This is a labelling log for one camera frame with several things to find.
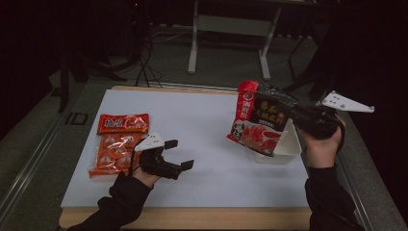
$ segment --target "hand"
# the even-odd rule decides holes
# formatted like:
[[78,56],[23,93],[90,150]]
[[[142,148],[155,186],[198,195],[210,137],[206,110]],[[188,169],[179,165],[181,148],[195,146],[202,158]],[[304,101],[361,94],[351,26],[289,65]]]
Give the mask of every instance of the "hand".
[[[345,126],[344,120],[336,115],[337,119]],[[301,129],[297,129],[306,143],[306,156],[308,167],[332,167],[335,163],[337,149],[342,140],[342,131],[337,128],[333,136],[326,140],[318,140]]]
[[151,175],[147,172],[144,172],[141,167],[136,168],[133,172],[133,177],[140,180],[144,185],[149,187],[150,189],[153,188],[154,183],[156,183],[161,177],[157,175]]

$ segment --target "dark background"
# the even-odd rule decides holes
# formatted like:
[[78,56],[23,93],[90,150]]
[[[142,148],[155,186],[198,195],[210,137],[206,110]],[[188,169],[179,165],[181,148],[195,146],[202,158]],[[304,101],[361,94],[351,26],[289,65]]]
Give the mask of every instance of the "dark background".
[[[109,4],[112,1],[0,1],[0,139],[52,90],[48,77],[60,68],[58,35],[69,39],[94,60],[106,62],[110,51],[122,48],[120,40],[117,44],[105,41],[112,35],[124,35],[125,28],[112,25],[128,21],[117,13],[123,5],[107,7]],[[155,24],[191,25],[190,0],[153,0],[149,7],[150,21]],[[228,9],[231,15],[253,16],[249,9],[223,11]],[[284,16],[291,19],[305,13],[294,11],[297,13],[286,11]],[[268,18],[268,11],[261,13],[261,17]],[[281,27],[285,25],[284,20],[280,23]],[[358,10],[341,13],[312,59],[310,74],[325,71],[334,76],[336,90],[375,106],[372,115],[351,113],[351,116],[405,222],[408,221],[405,185],[408,156],[404,143],[407,25],[408,4],[402,0],[365,1]],[[298,29],[290,32],[288,28],[277,30],[295,36],[303,33]],[[145,28],[139,29],[142,38]]]

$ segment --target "gray floor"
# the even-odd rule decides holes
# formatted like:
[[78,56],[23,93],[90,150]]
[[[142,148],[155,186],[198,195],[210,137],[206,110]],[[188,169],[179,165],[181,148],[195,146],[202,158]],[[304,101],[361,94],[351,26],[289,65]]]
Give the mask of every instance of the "gray floor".
[[[194,86],[208,86],[235,89],[243,80],[256,80],[263,82],[262,71],[258,60],[258,49],[263,41],[258,38],[232,37],[235,41],[242,42],[215,42],[211,40],[212,34],[202,34],[198,47],[196,73],[187,72],[191,39],[189,32],[183,36],[172,38],[163,36],[161,32],[183,33],[186,28],[156,28],[153,31],[153,51],[149,59],[152,71],[148,71],[149,84],[158,85],[158,82],[170,84],[183,84]],[[271,44],[268,53],[268,65],[272,79],[268,82],[278,87],[285,87],[293,83],[288,56],[294,48],[296,41],[291,38],[276,38]],[[310,61],[316,46],[312,40],[306,40],[293,58],[296,63],[296,72],[299,73]],[[82,152],[92,122],[97,113],[99,103],[104,92],[116,85],[135,85],[140,66],[134,66],[117,74],[126,78],[126,82],[116,82],[98,76],[90,71],[91,78],[87,84],[78,84],[70,79],[70,103],[61,114],[58,113],[59,98],[45,97],[1,142],[0,153],[0,198],[10,198],[7,202],[10,208],[1,207],[2,215],[0,230],[56,230],[59,228],[58,220],[61,214],[60,204],[70,177]],[[59,85],[59,72],[50,77],[54,85]],[[296,90],[294,95],[305,97],[309,86]],[[67,122],[69,113],[87,114],[89,118],[85,125],[72,125]],[[359,135],[352,122],[352,133],[344,146],[348,152],[361,151],[360,158],[355,159],[345,155],[345,160],[359,165],[370,162],[364,154],[364,142],[359,140]],[[372,201],[372,185],[379,194],[385,194],[380,204],[365,203],[371,217],[372,230],[406,230],[399,213],[392,200],[387,197],[385,187],[382,185],[373,164],[364,166],[364,174],[373,176],[367,179],[360,190],[362,196]],[[378,205],[382,211],[375,211]]]

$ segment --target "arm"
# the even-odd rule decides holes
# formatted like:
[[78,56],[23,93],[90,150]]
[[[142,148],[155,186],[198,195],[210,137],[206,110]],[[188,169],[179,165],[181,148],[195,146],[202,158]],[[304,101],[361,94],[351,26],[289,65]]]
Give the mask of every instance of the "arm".
[[147,196],[159,179],[159,176],[147,174],[140,168],[135,171],[133,177],[120,172],[109,189],[111,197],[99,199],[99,210],[84,222],[68,228],[68,231],[119,230],[121,226],[140,216]]
[[364,230],[356,222],[351,196],[337,177],[335,159],[342,142],[340,127],[327,140],[317,140],[301,130],[299,134],[306,143],[309,179],[305,190],[312,210],[310,230]]

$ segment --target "black sleeve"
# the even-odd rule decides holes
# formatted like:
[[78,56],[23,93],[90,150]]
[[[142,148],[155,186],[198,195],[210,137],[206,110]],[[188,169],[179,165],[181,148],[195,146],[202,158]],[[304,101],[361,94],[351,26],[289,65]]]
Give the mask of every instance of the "black sleeve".
[[99,199],[99,210],[84,222],[68,228],[68,231],[117,231],[140,216],[150,191],[138,179],[120,172],[109,189],[112,197]]
[[312,210],[310,230],[364,230],[354,216],[354,201],[339,183],[336,167],[308,169],[305,190]]

